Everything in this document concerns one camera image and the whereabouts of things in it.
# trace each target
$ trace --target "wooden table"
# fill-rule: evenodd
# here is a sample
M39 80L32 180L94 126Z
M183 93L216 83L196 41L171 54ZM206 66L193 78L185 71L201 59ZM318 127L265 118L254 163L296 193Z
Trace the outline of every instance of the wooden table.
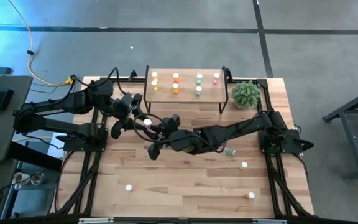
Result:
M153 90L151 82L153 72L158 74L157 91ZM173 93L173 74L179 74L178 94ZM203 75L201 84L196 84L196 76ZM217 84L213 84L214 74L219 74ZM222 69L157 69L147 70L144 100L148 104L147 111L150 112L151 103L209 103L219 104L220 113L223 112L221 103L227 103L226 85ZM200 96L196 96L196 87L201 86Z
M84 77L84 82L89 83L90 80L98 78ZM283 79L267 80L272 106L281 112L287 126L293 127ZM124 91L131 93L143 93L144 90L143 83L122 83L121 86ZM122 97L116 85L113 97ZM213 104L164 103L156 104L153 108L153 113L160 117L178 114L181 128L184 129L213 124L228 125L249 119L255 112L256 109L236 108L232 99L229 99L223 114L219 114ZM76 115L74 123L90 122L91 117L92 112ZM108 128L111 128L115 121L116 119L109 118ZM163 148L158 159L152 161L147 154L149 146L149 142L139 138L133 131L122 133L118 140L109 137L99 167L92 216L274 217L265 158L260 153L256 133L228 142L227 146L236 150L234 157L216 153L192 156ZM58 190L59 207L78 185L83 156L83 152L76 152L67 161ZM283 154L282 157L288 188L302 206L313 213L303 164L291 154ZM247 161L248 168L239 169L242 161ZM125 190L127 184L133 186L132 192ZM244 198L250 191L255 193L253 200ZM284 213L280 190L278 197Z

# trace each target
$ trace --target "concrete floor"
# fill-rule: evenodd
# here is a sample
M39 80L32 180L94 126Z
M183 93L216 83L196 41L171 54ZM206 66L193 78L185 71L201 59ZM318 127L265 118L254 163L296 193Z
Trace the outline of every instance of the concrete floor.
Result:
M14 1L33 26L257 28L251 0ZM259 0L266 29L358 29L358 0ZM0 24L22 24L0 1ZM231 68L235 77L266 77L258 34L34 32L33 69L50 82L72 73L139 74L145 65L165 68ZM358 221L358 180L342 124L321 117L358 95L358 35L266 35L273 75L284 78L293 118L302 138L315 143L305 153L315 213ZM0 31L0 66L14 75L26 68L26 32ZM39 86L35 90L48 91ZM31 92L28 101L62 97ZM72 115L55 119L71 121Z

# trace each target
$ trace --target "green succulent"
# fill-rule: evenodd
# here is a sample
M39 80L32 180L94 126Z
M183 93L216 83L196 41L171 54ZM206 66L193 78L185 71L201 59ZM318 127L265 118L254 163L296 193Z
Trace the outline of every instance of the green succulent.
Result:
M258 104L260 92L252 81L237 83L231 91L231 97L238 108L250 108Z

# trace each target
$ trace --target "white object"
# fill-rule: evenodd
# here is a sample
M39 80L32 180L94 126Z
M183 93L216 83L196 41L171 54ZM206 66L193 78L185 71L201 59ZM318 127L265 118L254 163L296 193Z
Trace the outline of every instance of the white object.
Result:
M146 125L146 126L150 126L150 125L152 124L152 120L150 120L150 119L144 119L143 123L144 123L144 125Z
M23 174L23 173L17 172L17 173L15 173L15 175L13 175L12 184L26 185L29 182L30 182L29 174Z
M131 190L132 190L132 185L131 185L131 184L127 184L127 185L125 186L125 190L131 191Z
M255 198L255 194L254 194L253 192L249 192L248 197L249 197L250 199L254 199L254 198Z
M241 166L243 167L243 168L247 168L248 167L248 163L247 162L241 162Z

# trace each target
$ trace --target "wooden tabletop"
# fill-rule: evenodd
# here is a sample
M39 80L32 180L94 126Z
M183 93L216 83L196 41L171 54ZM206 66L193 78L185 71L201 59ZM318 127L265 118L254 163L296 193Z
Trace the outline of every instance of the wooden tabletop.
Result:
M89 83L98 78L84 77L84 82ZM267 80L272 106L281 112L287 126L293 127L283 79ZM143 93L143 83L121 85L124 91ZM114 89L113 97L120 98L122 94L116 85ZM176 113L180 116L181 128L191 129L213 124L228 125L249 119L256 109L238 109L232 99L229 99L222 115L216 104L157 103L153 105L152 112L160 117L171 117ZM91 117L92 112L76 115L74 123L90 122ZM107 127L111 129L115 121L116 119L109 118ZM256 133L228 142L227 146L236 150L234 157L213 152L192 156L163 148L158 159L152 161L147 154L149 145L149 142L139 138L133 131L122 133L117 140L109 137L99 167L92 216L274 217L265 158L260 153ZM78 185L83 156L83 152L76 152L67 161L58 190L59 207ZM313 213L303 164L291 154L283 154L282 157L288 188L302 206ZM242 161L248 163L248 168L239 168ZM125 190L127 184L133 186L133 191ZM249 192L255 193L255 199L244 197ZM285 213L280 190L278 197L280 208Z
M152 73L157 72L157 91L153 90ZM173 93L173 74L179 74L178 93ZM197 85L197 74L202 74L201 84ZM214 74L219 81L213 84ZM200 96L196 96L196 86L201 86ZM148 103L224 103L226 90L221 69L156 69L150 68L147 75L146 102Z

